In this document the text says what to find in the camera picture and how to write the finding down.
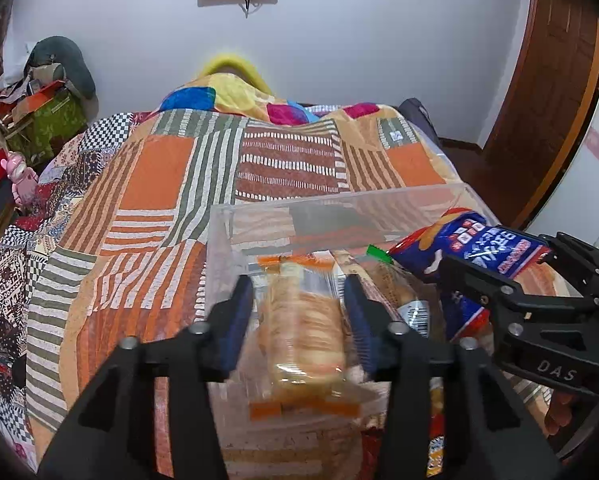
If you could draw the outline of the person's right hand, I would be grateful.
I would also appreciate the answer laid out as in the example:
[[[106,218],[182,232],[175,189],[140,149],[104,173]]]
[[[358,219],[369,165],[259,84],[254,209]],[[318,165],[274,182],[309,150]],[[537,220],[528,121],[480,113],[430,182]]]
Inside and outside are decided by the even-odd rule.
[[[572,393],[554,390],[545,416],[545,427],[549,436],[555,436],[572,421],[571,403],[575,400]]]

